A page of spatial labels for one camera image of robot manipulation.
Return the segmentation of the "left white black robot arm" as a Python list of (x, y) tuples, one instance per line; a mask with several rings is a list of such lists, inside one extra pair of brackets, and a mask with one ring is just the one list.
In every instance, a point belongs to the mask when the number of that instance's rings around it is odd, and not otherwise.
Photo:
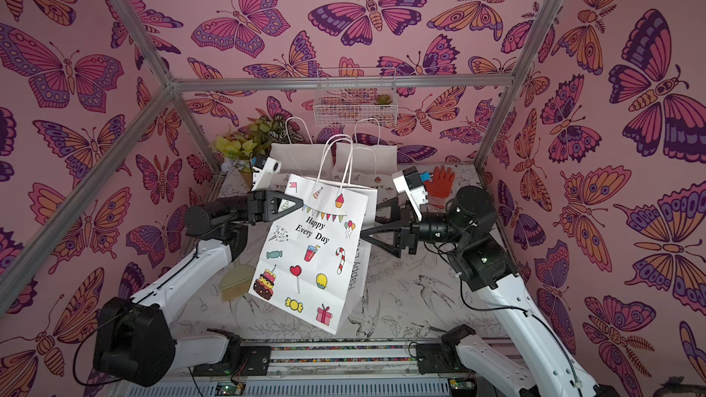
[(242, 360), (239, 336), (211, 329), (201, 336), (177, 339), (170, 327), (202, 285), (241, 255), (250, 227), (283, 219), (302, 207), (300, 198), (256, 190), (187, 208), (184, 224), (196, 247), (152, 284), (102, 307), (94, 371), (110, 375), (115, 382), (150, 387), (179, 369), (236, 369)]

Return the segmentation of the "white paper gift bag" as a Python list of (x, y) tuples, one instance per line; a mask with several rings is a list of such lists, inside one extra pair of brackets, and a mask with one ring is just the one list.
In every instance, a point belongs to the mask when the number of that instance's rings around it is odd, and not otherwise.
[(270, 183), (303, 200), (272, 222), (257, 261), (250, 295), (331, 335), (363, 296), (371, 248), (360, 232), (375, 220), (377, 191), (319, 176), (275, 176)]

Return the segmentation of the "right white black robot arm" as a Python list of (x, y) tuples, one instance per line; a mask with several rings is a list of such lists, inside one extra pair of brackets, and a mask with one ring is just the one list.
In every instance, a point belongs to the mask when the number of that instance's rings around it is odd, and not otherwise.
[(479, 374), (505, 396), (615, 396), (581, 367), (542, 316), (511, 255), (491, 235), (498, 213), (488, 192), (459, 189), (443, 212), (416, 213), (412, 202), (382, 203), (390, 211), (362, 240), (400, 257), (418, 245), (450, 244), (443, 257), (461, 286), (481, 300), (477, 312), (496, 317), (523, 359), (522, 364), (490, 347), (474, 329), (459, 325), (442, 336), (450, 361)]

